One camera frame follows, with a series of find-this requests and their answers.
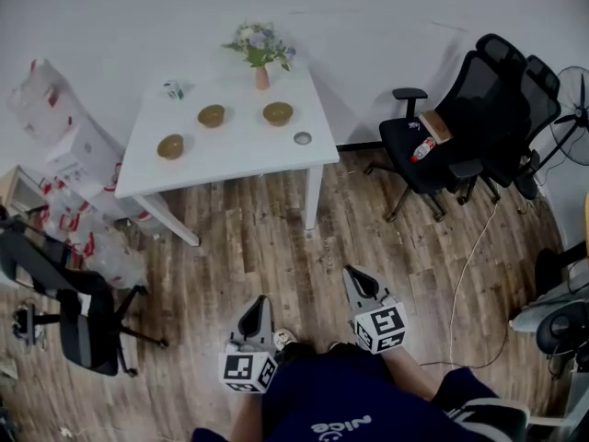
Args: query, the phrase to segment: floor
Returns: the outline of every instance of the floor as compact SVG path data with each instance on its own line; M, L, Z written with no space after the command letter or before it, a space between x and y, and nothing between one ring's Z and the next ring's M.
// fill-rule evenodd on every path
M170 207L198 231L202 246L190 248L167 233L159 241L129 231L131 243L149 263L151 296L139 297L129 325L166 336L167 351L124 338L128 360L139 377L103 378L68 364L59 332L46 348L25 351L11 335L18 302L41 309L53 303L28 291L0 290L1 348L17 360L19 382L0 387L18 421L21 441L63 441L61 427L87 430L79 441L151 440L155 434L188 440L195 426L227 434L235 397L217 382L217 353L232 314L258 294L270 297L275 327L286 326L319 350L351 341L342 267L361 264L384 274L410 319L409 351L420 363L448 360L448 323L453 292L473 244L493 211L480 185L459 206L442 196L444 222L433 221L427 204L412 195L397 221L383 216L404 183L393 174L362 173L368 161L385 161L380 150L342 153L326 168L318 226L305 232L303 172L204 185L167 195ZM501 347L510 313L534 296L534 260L544 247L557 248L552 216L525 209L514 189L502 191L457 294L454 359L479 366ZM428 366L441 377L448 366ZM504 398L519 400L542 415L558 410L566 381L550 380L534 336L512 331L499 359L475 370Z

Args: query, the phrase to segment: shoe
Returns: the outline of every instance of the shoe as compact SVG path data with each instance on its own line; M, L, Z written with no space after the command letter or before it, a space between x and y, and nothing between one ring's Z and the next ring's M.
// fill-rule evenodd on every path
M272 336L272 342L274 347L278 349L278 352L282 351L289 343L297 343L295 335L288 329L279 329Z

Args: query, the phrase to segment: flower vase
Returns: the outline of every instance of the flower vase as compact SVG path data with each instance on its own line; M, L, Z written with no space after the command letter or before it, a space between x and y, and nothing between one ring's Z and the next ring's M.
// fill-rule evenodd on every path
M268 71L266 66L256 67L256 88L258 90L265 90L270 86L270 80L268 79Z

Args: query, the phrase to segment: wall baseboard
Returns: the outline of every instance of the wall baseboard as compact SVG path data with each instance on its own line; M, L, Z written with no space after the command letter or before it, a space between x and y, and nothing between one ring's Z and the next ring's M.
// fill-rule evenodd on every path
M374 141L372 143L355 143L355 144L337 145L338 152L364 151L366 149L380 149L382 147L383 147L382 141Z

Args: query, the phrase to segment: navy shirt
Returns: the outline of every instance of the navy shirt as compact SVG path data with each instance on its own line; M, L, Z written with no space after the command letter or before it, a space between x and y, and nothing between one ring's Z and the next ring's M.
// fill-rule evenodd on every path
M262 400L264 440L475 441L445 414L465 402L495 397L470 370L446 375L432 402L397 388L380 356L318 355L279 368ZM225 441L197 429L192 442Z

